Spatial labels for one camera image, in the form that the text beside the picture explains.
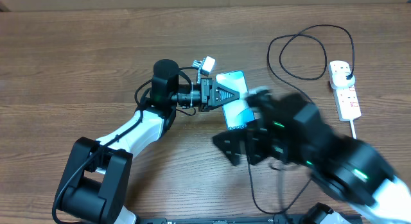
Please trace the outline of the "blue Galaxy smartphone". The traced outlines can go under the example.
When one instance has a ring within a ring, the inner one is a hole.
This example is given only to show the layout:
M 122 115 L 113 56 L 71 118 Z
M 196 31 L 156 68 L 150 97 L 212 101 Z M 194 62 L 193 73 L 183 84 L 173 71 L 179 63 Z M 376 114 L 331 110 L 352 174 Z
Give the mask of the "blue Galaxy smartphone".
M 248 93 L 243 71 L 232 71 L 216 75 L 216 81 L 240 93 L 240 98 L 223 106 L 223 114 L 228 130 L 243 129 L 255 119 L 254 112 L 244 97 Z

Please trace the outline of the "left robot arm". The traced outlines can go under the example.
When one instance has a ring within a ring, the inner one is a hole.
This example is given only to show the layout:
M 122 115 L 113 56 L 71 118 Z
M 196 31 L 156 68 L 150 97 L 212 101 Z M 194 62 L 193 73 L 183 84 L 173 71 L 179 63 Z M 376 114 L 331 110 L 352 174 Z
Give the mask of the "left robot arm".
M 79 223 L 137 223 L 125 207 L 133 159 L 171 128 L 177 112 L 208 112 L 240 98 L 209 77 L 214 65 L 210 56 L 195 60 L 192 82 L 175 61 L 157 61 L 152 78 L 138 88 L 143 95 L 134 96 L 137 107 L 128 122 L 96 140 L 81 137 L 73 144 L 51 210 L 54 222 L 61 223 L 57 211 L 62 211 Z

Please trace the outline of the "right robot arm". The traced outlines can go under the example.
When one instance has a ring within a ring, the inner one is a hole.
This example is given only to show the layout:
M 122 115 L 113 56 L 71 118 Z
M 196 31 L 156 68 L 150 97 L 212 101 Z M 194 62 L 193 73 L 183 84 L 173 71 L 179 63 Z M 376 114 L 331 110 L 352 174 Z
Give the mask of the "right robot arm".
M 245 100 L 259 118 L 213 137 L 232 165 L 246 155 L 252 165 L 272 157 L 305 166 L 324 193 L 371 223 L 410 223 L 410 189 L 376 148 L 336 134 L 300 94 L 277 99 L 260 90 Z

